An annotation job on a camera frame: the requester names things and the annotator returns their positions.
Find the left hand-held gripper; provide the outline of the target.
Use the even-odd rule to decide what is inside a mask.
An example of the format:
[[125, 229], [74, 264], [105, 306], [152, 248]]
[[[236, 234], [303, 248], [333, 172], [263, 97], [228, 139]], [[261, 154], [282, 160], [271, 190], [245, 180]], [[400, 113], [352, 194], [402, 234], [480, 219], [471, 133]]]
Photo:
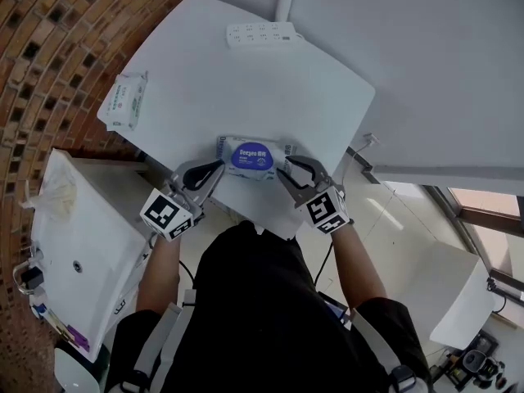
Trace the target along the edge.
[[140, 211], [142, 221], [167, 242], [179, 238], [205, 216], [203, 204], [224, 174], [222, 160], [182, 163], [153, 189]]

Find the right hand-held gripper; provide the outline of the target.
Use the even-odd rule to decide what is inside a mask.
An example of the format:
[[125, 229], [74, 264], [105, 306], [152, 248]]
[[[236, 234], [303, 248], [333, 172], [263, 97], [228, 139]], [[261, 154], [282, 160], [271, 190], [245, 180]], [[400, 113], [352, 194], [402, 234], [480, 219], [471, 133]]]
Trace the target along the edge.
[[312, 157], [302, 155], [289, 155], [286, 159], [308, 171], [315, 185], [320, 184], [320, 189], [307, 184], [300, 185], [283, 169], [277, 168], [278, 179], [295, 201], [295, 208], [305, 221], [324, 234], [332, 233], [350, 224], [345, 190], [338, 183], [333, 181], [328, 183], [330, 176], [323, 164]]

